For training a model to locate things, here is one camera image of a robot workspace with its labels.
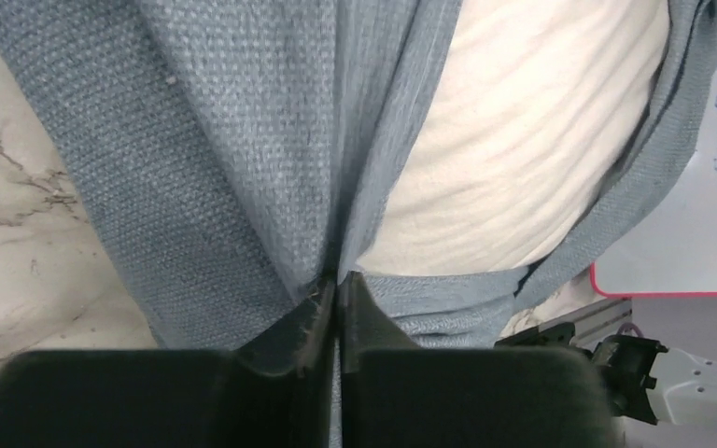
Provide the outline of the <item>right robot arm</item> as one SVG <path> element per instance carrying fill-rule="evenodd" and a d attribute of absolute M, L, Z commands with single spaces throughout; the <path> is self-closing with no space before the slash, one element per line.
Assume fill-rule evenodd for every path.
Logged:
<path fill-rule="evenodd" d="M 613 415 L 717 430 L 717 361 L 618 334 L 598 344 L 592 362 Z"/>

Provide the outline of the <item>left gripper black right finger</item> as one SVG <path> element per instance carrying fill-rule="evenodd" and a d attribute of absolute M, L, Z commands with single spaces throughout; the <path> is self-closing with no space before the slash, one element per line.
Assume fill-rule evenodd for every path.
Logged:
<path fill-rule="evenodd" d="M 434 349 L 375 304 L 364 277 L 338 293 L 345 447 L 614 447 L 593 366 L 570 348 Z"/>

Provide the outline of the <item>patchwork and blue pillowcase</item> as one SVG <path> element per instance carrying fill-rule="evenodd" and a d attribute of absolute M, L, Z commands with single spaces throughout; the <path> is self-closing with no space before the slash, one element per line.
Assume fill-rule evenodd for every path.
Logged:
<path fill-rule="evenodd" d="M 423 127 L 458 1 L 0 1 L 0 53 L 61 153 L 158 350 L 234 351 L 335 285 L 329 443 L 341 439 L 338 293 L 361 274 L 414 343 L 489 349 L 665 197 L 717 64 L 717 1 L 672 1 L 640 123 L 567 238 L 503 273 L 355 268 Z"/>

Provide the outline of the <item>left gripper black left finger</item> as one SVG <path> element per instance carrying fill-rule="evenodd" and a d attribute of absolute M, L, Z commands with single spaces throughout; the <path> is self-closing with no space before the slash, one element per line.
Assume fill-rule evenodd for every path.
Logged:
<path fill-rule="evenodd" d="M 0 370 L 0 447 L 325 447 L 335 285 L 234 351 L 42 350 Z"/>

